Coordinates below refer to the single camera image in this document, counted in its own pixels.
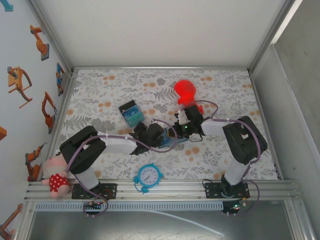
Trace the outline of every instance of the blue alarm clock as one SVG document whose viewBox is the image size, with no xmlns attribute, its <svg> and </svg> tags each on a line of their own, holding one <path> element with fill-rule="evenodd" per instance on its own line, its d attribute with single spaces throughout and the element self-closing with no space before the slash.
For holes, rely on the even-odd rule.
<svg viewBox="0 0 320 240">
<path fill-rule="evenodd" d="M 163 174 L 160 173 L 159 169 L 153 164 L 144 165 L 140 168 L 137 176 L 133 178 L 134 187 L 141 192 L 146 194 L 149 192 L 150 188 L 157 186 L 160 182 L 160 179 L 163 177 Z M 139 190 L 136 184 L 141 184 L 142 188 Z"/>
</svg>

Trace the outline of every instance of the plush toy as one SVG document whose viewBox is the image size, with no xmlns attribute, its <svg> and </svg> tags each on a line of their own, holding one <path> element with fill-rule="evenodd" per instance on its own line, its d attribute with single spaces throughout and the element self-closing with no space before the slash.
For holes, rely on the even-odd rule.
<svg viewBox="0 0 320 240">
<path fill-rule="evenodd" d="M 179 105 L 183 104 L 184 106 L 187 106 L 195 101 L 196 87 L 191 81 L 185 79 L 180 80 L 174 85 L 173 90 L 180 96 L 178 99 Z M 189 107 L 192 105 L 196 105 L 199 112 L 204 114 L 204 109 L 201 105 L 199 106 L 198 104 L 193 103 L 189 105 Z"/>
<path fill-rule="evenodd" d="M 62 154 L 51 157 L 43 164 L 43 173 L 49 179 L 42 180 L 42 184 L 50 186 L 50 197 L 57 198 L 69 192 L 70 186 L 67 180 L 67 163 Z"/>
</svg>

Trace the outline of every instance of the floral mat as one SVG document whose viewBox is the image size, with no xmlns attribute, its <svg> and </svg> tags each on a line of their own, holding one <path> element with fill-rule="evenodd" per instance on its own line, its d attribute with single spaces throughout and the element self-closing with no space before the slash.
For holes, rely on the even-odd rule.
<svg viewBox="0 0 320 240">
<path fill-rule="evenodd" d="M 93 125 L 109 134 L 127 134 L 132 128 L 122 119 L 118 107 L 134 100 L 142 110 L 146 125 L 153 118 L 173 124 L 181 109 L 173 91 L 175 83 L 188 79 L 196 87 L 196 100 L 209 100 L 219 106 L 216 117 L 237 119 L 250 116 L 266 138 L 263 122 L 247 71 L 185 69 L 84 69 L 78 72 L 64 119 L 58 146 L 79 130 Z M 202 104 L 204 117 L 215 110 Z M 227 140 L 205 136 L 201 142 L 186 141 L 167 153 L 152 151 L 140 155 L 103 153 L 92 167 L 100 179 L 132 179 L 145 164 L 154 163 L 168 180 L 220 179 L 233 156 Z M 254 164 L 248 179 L 277 179 L 270 150 Z"/>
</svg>

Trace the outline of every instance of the red rubber duck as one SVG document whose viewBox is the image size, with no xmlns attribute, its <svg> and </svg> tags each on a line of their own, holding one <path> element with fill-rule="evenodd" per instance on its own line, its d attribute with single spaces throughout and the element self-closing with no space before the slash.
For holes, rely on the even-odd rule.
<svg viewBox="0 0 320 240">
<path fill-rule="evenodd" d="M 189 80 L 180 80 L 175 85 L 173 90 L 180 96 L 178 100 L 178 104 L 183 104 L 184 106 L 187 106 L 188 104 L 195 101 L 195 95 L 196 95 L 196 87 L 195 85 L 189 81 Z M 204 114 L 204 108 L 198 104 L 190 104 L 190 106 L 196 105 L 199 112 L 201 114 Z"/>
</svg>

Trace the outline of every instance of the clock face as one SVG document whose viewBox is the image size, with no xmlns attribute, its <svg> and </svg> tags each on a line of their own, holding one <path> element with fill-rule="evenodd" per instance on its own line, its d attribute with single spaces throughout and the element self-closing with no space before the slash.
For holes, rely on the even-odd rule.
<svg viewBox="0 0 320 240">
<path fill-rule="evenodd" d="M 159 180 L 159 173 L 157 169 L 152 166 L 147 166 L 142 169 L 140 173 L 141 184 L 143 185 L 154 185 Z"/>
</svg>

